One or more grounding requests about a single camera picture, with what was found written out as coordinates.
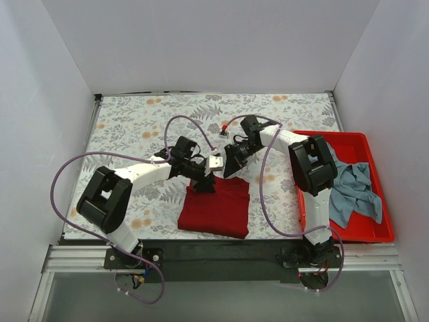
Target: red towel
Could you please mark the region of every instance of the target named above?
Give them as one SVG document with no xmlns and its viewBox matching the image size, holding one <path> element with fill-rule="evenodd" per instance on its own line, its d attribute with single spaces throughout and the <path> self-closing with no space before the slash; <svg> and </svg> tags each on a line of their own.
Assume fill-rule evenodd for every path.
<svg viewBox="0 0 429 322">
<path fill-rule="evenodd" d="M 188 186 L 179 229 L 244 239 L 249 233 L 249 183 L 216 177 L 216 193 L 196 193 Z"/>
</svg>

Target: blue cloth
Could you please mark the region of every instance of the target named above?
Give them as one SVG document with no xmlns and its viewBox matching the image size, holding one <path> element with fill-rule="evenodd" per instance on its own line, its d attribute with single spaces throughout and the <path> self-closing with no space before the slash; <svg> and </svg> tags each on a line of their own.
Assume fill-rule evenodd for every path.
<svg viewBox="0 0 429 322">
<path fill-rule="evenodd" d="M 381 223 L 383 211 L 381 199 L 371 191 L 369 164 L 347 164 L 338 160 L 334 149 L 328 144 L 338 176 L 330 193 L 329 218 L 338 226 L 346 228 L 351 213 L 356 211 Z"/>
</svg>

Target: leaf pattern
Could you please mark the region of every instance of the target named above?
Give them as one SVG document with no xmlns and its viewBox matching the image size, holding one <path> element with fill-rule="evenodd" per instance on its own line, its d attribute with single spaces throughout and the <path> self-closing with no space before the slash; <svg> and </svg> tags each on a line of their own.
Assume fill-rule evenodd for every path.
<svg viewBox="0 0 429 322">
<path fill-rule="evenodd" d="M 104 97 L 88 151 L 110 151 L 149 158 L 164 147 L 164 128 L 167 121 L 175 115 L 183 114 L 194 118 L 206 131 L 212 144 L 225 156 L 223 147 L 229 141 L 218 136 L 222 124 L 234 116 L 249 113 L 274 118 L 282 122 L 285 129 L 339 130 L 327 94 L 171 94 Z M 244 134 L 239 122 L 238 119 L 231 124 L 230 133 Z M 196 141 L 203 155 L 210 153 L 204 138 L 193 123 L 183 119 L 173 121 L 168 130 L 169 145 L 174 144 L 179 136 Z M 261 211 L 259 171 L 262 158 L 263 151 L 256 153 L 248 159 L 248 165 L 236 174 L 250 182 L 247 238 L 282 238 L 267 225 Z M 86 157 L 72 197 L 68 212 L 69 220 L 90 231 L 99 232 L 86 219 L 76 214 L 73 208 L 99 166 L 105 165 L 115 169 L 134 163 L 110 156 Z M 133 193 L 125 222 L 137 237 L 228 239 L 224 236 L 181 231 L 177 228 L 177 220 L 183 208 L 189 182 L 187 178 L 176 177 Z M 267 159 L 263 190 L 273 224 L 282 231 L 290 233 L 300 231 L 298 200 L 290 163 L 288 158 L 275 150 L 270 152 Z M 64 232 L 66 239 L 93 238 L 68 225 L 65 226 Z"/>
<path fill-rule="evenodd" d="M 186 196 L 186 187 L 179 186 L 178 184 L 172 183 L 164 192 L 160 198 L 161 201 L 167 201 L 168 203 L 181 203 Z"/>
<path fill-rule="evenodd" d="M 200 106 L 197 107 L 194 112 L 190 115 L 193 119 L 213 119 L 214 116 L 220 115 L 222 113 L 222 110 L 220 107 L 217 107 L 216 104 L 214 104 L 213 107 L 210 106 Z"/>
</svg>

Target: white wall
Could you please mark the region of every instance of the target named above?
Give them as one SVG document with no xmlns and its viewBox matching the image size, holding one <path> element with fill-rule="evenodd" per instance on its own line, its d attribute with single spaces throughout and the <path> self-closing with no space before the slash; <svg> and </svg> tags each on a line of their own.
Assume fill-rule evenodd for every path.
<svg viewBox="0 0 429 322">
<path fill-rule="evenodd" d="M 49 243 L 59 166 L 82 151 L 93 97 L 40 0 L 0 0 L 0 321 L 27 321 Z M 57 193 L 65 211 L 76 167 Z"/>
<path fill-rule="evenodd" d="M 43 0 L 94 93 L 333 90 L 379 0 Z"/>
<path fill-rule="evenodd" d="M 429 2 L 381 0 L 334 95 L 344 128 L 369 139 L 406 282 L 429 321 Z"/>
</svg>

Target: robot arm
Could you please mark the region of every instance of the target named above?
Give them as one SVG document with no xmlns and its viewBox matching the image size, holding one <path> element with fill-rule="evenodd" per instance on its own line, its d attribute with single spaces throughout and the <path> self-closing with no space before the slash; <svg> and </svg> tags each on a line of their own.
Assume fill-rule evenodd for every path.
<svg viewBox="0 0 429 322">
<path fill-rule="evenodd" d="M 124 222 L 131 194 L 157 181 L 182 175 L 191 179 L 193 189 L 214 193 L 213 171 L 222 170 L 223 159 L 209 156 L 201 163 L 191 161 L 196 142 L 180 137 L 171 147 L 171 159 L 166 163 L 139 163 L 127 168 L 110 170 L 98 168 L 78 201 L 76 210 L 96 225 L 111 241 L 127 252 L 137 254 L 139 241 Z M 153 161 L 166 160 L 166 149 L 151 157 Z"/>
<path fill-rule="evenodd" d="M 272 122 L 258 122 L 254 115 L 247 116 L 240 124 L 247 138 L 225 146 L 225 178 L 244 167 L 249 156 L 269 146 L 279 128 Z M 290 157 L 295 183 L 304 195 L 306 230 L 320 225 L 328 227 L 330 189 L 337 170 L 324 138 L 281 130 L 272 148 Z M 329 241 L 331 232 L 319 229 L 305 238 L 313 246 L 319 246 Z"/>
</svg>

